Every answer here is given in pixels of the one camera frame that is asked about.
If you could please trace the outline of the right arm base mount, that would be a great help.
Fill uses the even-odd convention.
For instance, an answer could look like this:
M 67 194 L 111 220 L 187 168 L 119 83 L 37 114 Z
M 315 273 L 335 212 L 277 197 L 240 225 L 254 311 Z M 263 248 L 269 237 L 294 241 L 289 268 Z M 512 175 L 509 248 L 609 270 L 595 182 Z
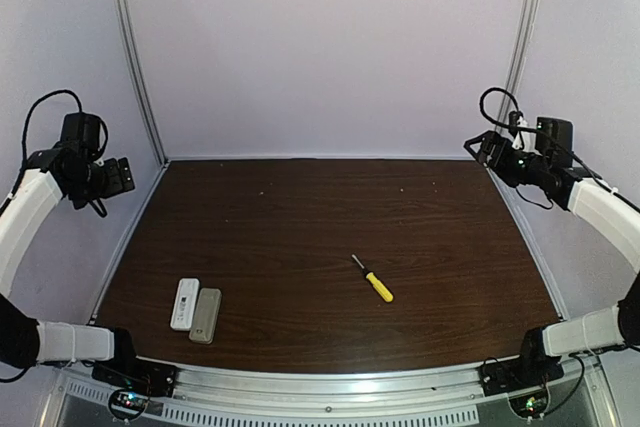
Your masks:
M 488 357 L 477 372 L 485 396 L 543 386 L 564 376 L 559 357 L 533 363 L 522 357 L 505 360 Z

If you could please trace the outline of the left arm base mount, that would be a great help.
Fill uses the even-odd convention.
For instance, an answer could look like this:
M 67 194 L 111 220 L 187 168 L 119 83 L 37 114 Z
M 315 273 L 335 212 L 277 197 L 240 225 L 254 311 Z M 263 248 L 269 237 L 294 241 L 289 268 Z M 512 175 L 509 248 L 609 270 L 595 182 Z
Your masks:
M 95 361 L 92 367 L 94 380 L 149 397 L 171 397 L 177 373 L 175 365 L 139 358 L 129 363 Z

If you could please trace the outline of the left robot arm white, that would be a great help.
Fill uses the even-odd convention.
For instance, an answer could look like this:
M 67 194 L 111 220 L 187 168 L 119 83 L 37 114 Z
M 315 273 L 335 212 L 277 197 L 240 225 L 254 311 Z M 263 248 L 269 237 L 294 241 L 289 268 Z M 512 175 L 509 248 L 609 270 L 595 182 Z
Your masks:
M 104 201 L 135 189 L 129 161 L 103 158 L 106 123 L 82 112 L 65 116 L 60 140 L 25 161 L 17 190 L 1 213 L 1 362 L 17 369 L 44 363 L 114 359 L 113 329 L 31 318 L 10 302 L 14 278 L 41 225 L 63 199 L 107 216 Z

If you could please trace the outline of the grey remote control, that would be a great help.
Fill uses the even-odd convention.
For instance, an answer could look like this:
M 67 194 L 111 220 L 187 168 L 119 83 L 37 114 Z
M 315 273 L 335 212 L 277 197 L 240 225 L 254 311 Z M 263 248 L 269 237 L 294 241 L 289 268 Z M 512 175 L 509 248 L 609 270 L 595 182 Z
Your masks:
M 216 323 L 222 301 L 220 289 L 203 288 L 196 303 L 189 340 L 197 344 L 213 342 Z

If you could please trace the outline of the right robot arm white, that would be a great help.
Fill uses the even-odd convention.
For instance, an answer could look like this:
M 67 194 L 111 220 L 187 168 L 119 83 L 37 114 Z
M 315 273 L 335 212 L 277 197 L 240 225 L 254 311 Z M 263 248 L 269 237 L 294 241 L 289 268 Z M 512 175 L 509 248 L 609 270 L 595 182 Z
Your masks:
M 591 225 L 639 267 L 639 210 L 607 185 L 572 150 L 571 122 L 540 117 L 533 128 L 512 125 L 503 137 L 489 130 L 464 142 L 476 162 L 507 186 L 535 186 L 561 209 Z M 526 332 L 519 356 L 502 379 L 535 386 L 562 376 L 563 356 L 639 347 L 639 284 L 614 306 Z

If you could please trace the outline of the yellow handled screwdriver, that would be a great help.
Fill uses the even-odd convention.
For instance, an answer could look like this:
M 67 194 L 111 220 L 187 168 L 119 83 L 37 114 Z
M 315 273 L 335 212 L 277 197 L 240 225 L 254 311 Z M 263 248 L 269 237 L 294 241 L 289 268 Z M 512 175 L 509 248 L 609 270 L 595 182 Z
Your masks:
M 385 303 L 391 303 L 394 300 L 393 293 L 386 287 L 386 285 L 375 275 L 375 273 L 369 270 L 356 254 L 351 255 L 351 259 L 362 271 L 364 278 L 369 282 L 374 291 L 381 297 Z

